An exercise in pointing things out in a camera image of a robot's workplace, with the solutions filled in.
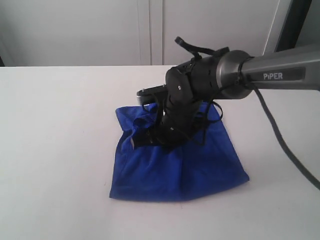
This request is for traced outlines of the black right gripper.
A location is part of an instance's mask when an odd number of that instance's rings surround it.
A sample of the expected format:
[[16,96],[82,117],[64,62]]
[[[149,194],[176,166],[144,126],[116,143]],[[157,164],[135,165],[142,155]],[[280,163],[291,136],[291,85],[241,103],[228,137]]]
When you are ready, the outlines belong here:
[[155,124],[131,137],[131,145],[135,150],[153,144],[163,147],[176,147],[191,141],[195,134],[203,128],[202,115],[199,114],[201,101],[187,104],[173,104],[165,99],[158,106]]

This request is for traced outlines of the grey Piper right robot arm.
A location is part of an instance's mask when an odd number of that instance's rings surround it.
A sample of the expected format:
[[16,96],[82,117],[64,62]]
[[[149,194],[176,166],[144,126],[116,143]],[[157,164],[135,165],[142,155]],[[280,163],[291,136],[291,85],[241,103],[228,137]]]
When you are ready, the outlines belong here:
[[191,141],[212,123],[202,103],[238,100],[253,89],[319,90],[320,48],[303,46],[262,56],[223,49],[208,57],[195,56],[171,67],[165,84],[140,90],[141,105],[157,104],[155,122],[131,137],[134,148],[175,147]]

